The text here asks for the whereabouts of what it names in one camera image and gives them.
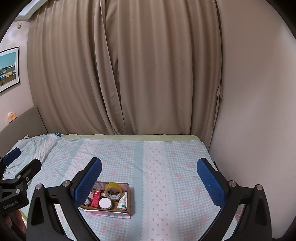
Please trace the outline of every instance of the picture frame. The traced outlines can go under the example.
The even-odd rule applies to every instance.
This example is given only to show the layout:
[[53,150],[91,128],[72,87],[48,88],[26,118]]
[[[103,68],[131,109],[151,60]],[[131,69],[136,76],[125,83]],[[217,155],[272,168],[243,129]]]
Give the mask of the picture frame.
[[20,47],[0,52],[0,93],[20,83],[19,52]]

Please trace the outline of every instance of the metal screw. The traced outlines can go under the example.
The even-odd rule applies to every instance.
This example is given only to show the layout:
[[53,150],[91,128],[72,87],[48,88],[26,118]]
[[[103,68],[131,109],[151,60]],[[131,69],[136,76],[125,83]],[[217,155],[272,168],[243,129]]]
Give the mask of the metal screw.
[[256,188],[257,188],[259,191],[261,191],[261,190],[263,189],[263,187],[262,187],[260,184],[256,185]]
[[63,183],[62,183],[62,185],[64,186],[64,187],[67,187],[67,186],[69,186],[70,185],[70,181],[69,180],[67,180],[67,181],[63,181]]
[[39,183],[39,184],[36,185],[36,189],[37,190],[40,190],[41,188],[42,188],[42,184],[41,183]]
[[231,187],[235,187],[237,185],[237,183],[235,181],[229,181],[229,185]]

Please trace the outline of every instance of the tape roll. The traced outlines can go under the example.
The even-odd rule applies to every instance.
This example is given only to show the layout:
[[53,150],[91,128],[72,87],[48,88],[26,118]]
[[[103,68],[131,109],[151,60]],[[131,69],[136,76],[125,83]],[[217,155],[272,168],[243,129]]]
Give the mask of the tape roll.
[[116,201],[122,198],[122,189],[117,183],[108,183],[105,186],[105,195],[110,200]]

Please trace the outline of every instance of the bed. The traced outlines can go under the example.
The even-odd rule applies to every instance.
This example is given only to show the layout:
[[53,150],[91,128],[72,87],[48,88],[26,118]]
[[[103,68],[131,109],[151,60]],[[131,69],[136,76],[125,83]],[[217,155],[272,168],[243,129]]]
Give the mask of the bed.
[[[196,162],[203,157],[215,166],[206,147],[195,136],[39,134],[21,139],[11,147],[19,147],[22,154],[4,175],[5,179],[13,178],[32,159],[39,159],[42,169],[29,183],[29,200],[38,183],[50,187],[71,180],[94,156],[103,164],[99,181],[129,183],[133,200],[131,219],[81,211],[102,241],[198,240],[220,211],[196,172]],[[56,209],[67,236],[75,240],[62,210],[58,205]],[[29,206],[22,208],[25,217],[28,211]],[[236,224],[234,219],[224,239],[232,235]]]

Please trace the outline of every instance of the headboard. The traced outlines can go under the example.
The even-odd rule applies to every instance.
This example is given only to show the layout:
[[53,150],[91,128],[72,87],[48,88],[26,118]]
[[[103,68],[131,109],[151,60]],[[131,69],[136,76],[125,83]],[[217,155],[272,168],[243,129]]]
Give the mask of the headboard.
[[27,110],[0,132],[0,156],[6,155],[18,140],[46,134],[47,130],[36,106]]

